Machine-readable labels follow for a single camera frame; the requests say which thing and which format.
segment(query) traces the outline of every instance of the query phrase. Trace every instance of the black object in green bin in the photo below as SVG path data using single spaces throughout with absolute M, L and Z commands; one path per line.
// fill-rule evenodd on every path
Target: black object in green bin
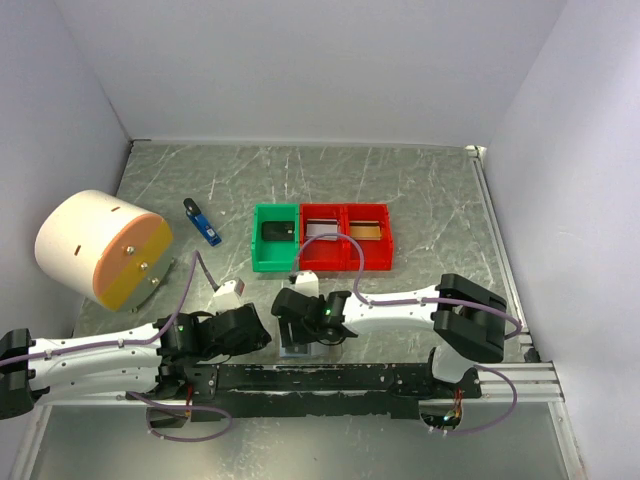
M 262 222 L 262 240 L 265 242 L 293 242 L 294 222 Z

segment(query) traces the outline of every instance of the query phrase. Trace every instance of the gray wall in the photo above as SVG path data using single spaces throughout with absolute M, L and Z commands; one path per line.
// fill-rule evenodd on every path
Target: gray wall
M 536 345 L 594 479 L 637 478 L 640 3 L 570 1 L 489 147 Z
M 133 138 L 487 145 L 564 0 L 56 0 Z
M 0 2 L 0 335 L 69 335 L 82 301 L 33 256 L 38 228 L 66 197 L 113 191 L 127 141 L 50 0 Z M 8 477 L 26 417 L 0 422 Z

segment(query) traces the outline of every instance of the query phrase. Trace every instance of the floor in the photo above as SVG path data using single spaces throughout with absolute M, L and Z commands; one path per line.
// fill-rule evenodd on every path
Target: floor
M 194 249 L 214 278 L 240 277 L 244 301 L 256 304 L 274 338 L 265 349 L 237 363 L 282 363 L 276 319 L 270 307 L 286 281 L 284 273 L 254 273 L 251 267 L 253 211 L 257 203 L 380 202 L 391 215 L 393 270 L 367 272 L 365 292 L 409 291 L 438 283 L 455 272 L 505 296 L 498 254 L 475 170 L 462 148 L 260 147 L 157 145 L 137 142 L 118 197 L 162 215 L 175 235 L 176 265 L 162 287 L 136 313 L 113 313 L 85 302 L 75 335 L 126 330 L 169 315 L 186 282 Z M 184 213 L 192 197 L 223 242 L 210 247 Z M 350 288 L 353 273 L 320 274 L 321 292 Z M 207 310 L 212 291 L 200 272 L 183 311 Z M 349 340 L 326 358 L 342 363 L 426 361 L 441 342 L 433 332 L 380 332 Z M 515 340 L 505 361 L 523 361 Z

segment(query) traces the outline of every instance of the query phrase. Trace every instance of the white cylinder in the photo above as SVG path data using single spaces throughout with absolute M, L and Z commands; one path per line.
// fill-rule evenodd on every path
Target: white cylinder
M 164 276 L 172 240 L 160 215 L 87 190 L 47 218 L 35 256 L 51 278 L 111 310 L 124 310 L 142 303 Z

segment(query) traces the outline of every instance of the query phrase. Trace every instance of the yellow stripe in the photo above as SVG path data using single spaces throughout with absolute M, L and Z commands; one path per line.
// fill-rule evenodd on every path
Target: yellow stripe
M 153 268 L 164 251 L 173 241 L 173 235 L 169 225 L 164 220 L 151 234 L 149 241 L 136 250 L 135 256 L 111 285 L 98 297 L 102 304 L 111 309 L 118 310 L 129 298 L 138 284 L 145 279 L 147 273 Z M 140 264 L 146 262 L 147 270 L 140 270 Z

